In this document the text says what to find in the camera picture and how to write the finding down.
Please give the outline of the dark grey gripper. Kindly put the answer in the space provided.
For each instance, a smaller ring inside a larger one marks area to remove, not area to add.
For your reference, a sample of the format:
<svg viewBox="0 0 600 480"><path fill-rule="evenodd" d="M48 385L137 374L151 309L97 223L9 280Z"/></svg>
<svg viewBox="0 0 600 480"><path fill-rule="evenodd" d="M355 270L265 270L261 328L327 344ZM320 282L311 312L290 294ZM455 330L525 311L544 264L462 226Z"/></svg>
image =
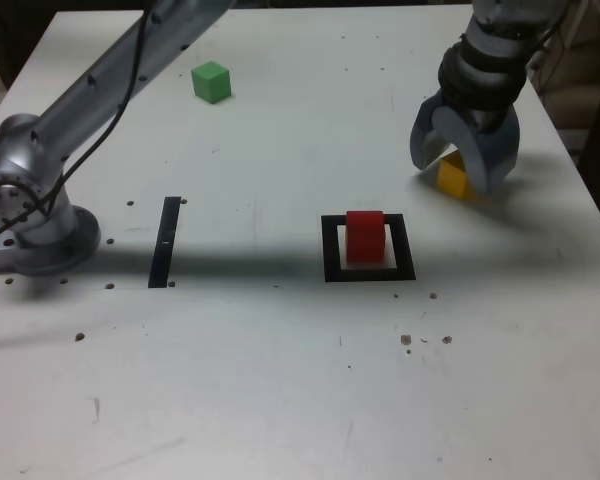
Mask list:
<svg viewBox="0 0 600 480"><path fill-rule="evenodd" d="M519 142L519 121L512 105L480 110L430 97L416 115L410 154L416 168L426 169L454 145L474 190L489 194L515 167Z"/></svg>

